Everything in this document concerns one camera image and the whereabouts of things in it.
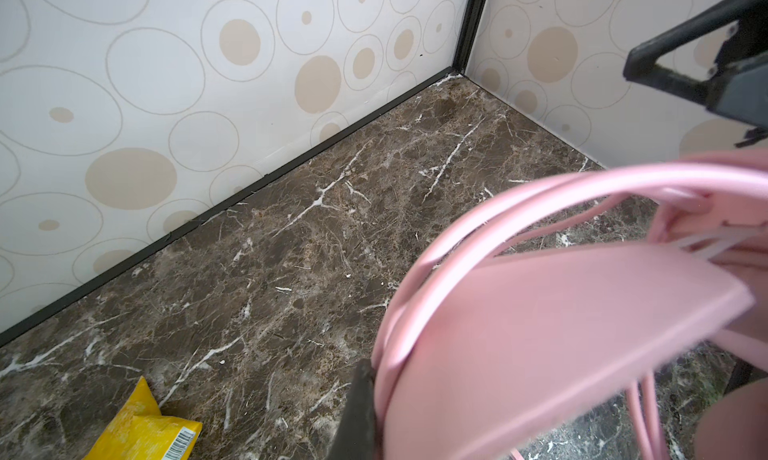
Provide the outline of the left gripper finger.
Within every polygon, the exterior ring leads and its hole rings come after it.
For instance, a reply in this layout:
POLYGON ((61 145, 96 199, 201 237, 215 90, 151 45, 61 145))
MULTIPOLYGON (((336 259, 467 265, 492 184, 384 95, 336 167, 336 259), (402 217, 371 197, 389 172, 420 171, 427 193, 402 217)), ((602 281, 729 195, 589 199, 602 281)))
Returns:
POLYGON ((341 420, 327 460, 382 458, 381 439, 374 409, 375 376, 375 369, 369 359, 362 359, 355 365, 341 420))

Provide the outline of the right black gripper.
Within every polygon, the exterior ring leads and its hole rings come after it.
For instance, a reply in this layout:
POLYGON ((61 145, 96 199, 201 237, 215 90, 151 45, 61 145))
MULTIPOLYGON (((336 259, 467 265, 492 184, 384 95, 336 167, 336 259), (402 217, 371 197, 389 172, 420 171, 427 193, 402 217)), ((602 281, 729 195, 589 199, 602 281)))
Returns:
POLYGON ((747 148, 767 141, 767 0, 722 0, 629 52, 626 80, 706 106, 721 117, 747 124, 734 143, 747 148), (715 58, 715 73, 696 80, 657 60, 677 48, 735 23, 715 58))

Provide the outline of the pink cat-ear headphones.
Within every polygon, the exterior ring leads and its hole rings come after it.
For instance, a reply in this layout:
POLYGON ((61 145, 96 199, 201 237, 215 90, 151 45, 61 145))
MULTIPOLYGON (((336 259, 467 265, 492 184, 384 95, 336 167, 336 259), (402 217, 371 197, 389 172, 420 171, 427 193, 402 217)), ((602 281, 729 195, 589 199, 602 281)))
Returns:
POLYGON ((709 340, 767 365, 767 154, 557 175, 464 214, 372 352, 381 459, 496 459, 619 391, 669 455, 654 371, 709 340))

